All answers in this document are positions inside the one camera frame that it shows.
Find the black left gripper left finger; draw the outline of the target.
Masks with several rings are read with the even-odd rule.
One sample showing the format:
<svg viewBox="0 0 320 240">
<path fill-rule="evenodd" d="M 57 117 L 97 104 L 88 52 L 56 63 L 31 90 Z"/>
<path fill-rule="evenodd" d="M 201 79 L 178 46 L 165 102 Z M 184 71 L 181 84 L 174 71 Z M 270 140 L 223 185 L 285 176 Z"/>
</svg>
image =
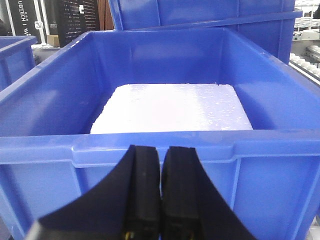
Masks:
<svg viewBox="0 0 320 240">
<path fill-rule="evenodd" d="M 155 147 L 130 145 L 93 188 L 35 220 L 27 240 L 157 240 L 160 163 Z"/>
</svg>

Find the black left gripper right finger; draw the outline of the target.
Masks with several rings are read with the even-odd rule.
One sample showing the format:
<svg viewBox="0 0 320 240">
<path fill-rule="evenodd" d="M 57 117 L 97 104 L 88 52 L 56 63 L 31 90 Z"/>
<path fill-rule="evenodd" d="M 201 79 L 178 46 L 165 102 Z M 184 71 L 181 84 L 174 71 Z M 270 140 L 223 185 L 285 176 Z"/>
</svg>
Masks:
<svg viewBox="0 0 320 240">
<path fill-rule="evenodd" d="M 254 240 L 193 147 L 171 146 L 161 176 L 163 240 Z"/>
</svg>

